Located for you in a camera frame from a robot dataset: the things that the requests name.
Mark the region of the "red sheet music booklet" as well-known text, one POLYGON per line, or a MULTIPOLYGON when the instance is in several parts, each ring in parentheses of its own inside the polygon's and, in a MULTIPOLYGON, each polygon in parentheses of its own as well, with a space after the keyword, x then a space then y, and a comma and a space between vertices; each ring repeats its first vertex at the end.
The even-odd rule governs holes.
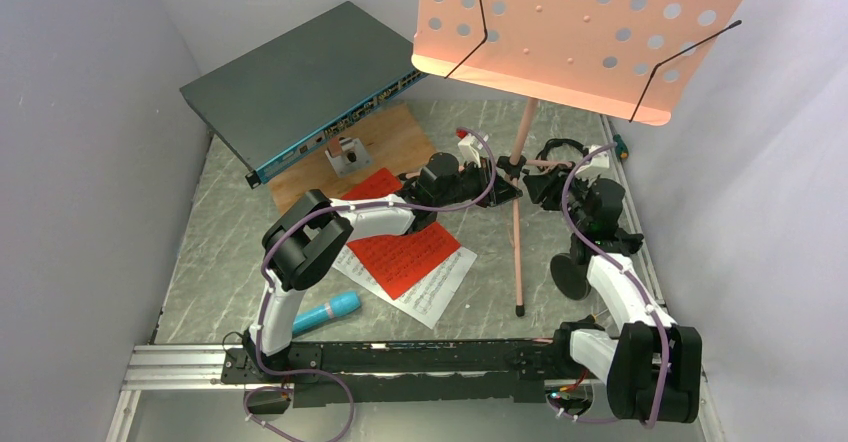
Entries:
POLYGON ((391 300, 406 293, 461 247, 437 222, 411 235, 370 237, 347 246, 391 300))

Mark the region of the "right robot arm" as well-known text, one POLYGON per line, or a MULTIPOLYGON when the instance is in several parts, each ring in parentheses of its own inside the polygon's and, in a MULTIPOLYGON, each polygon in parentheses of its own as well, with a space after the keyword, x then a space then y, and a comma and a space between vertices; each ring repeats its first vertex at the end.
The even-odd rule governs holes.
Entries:
POLYGON ((564 377, 596 376, 619 420, 692 423, 699 411, 702 338, 670 317, 635 274, 631 258, 644 237, 619 225, 624 187, 603 177, 569 180, 569 173, 557 167, 524 179, 533 203, 565 209, 575 228, 569 251, 551 259, 551 276, 571 300, 596 292, 617 332, 610 334, 593 316, 564 322, 543 360, 564 377))

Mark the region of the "pink music stand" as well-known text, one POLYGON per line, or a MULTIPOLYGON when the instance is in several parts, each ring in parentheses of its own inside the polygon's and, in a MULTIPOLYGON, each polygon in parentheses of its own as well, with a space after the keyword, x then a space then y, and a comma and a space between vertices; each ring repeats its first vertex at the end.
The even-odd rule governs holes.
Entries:
POLYGON ((536 109, 554 102, 667 124, 743 0, 419 0, 411 61, 427 74, 522 95, 504 170, 521 175, 536 109))

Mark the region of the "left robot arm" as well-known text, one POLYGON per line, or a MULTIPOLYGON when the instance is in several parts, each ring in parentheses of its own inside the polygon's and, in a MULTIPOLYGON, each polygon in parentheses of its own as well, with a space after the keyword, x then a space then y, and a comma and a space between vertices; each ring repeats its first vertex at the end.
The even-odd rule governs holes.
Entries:
POLYGON ((265 233, 266 289, 258 319, 243 335, 248 369, 258 379, 272 382, 287 370, 306 291, 327 275, 348 243, 406 237, 429 227, 440 212, 496 207, 523 194, 488 159, 460 163, 448 153, 433 155, 418 175, 400 183, 397 191, 372 199, 331 199, 309 190, 265 233))

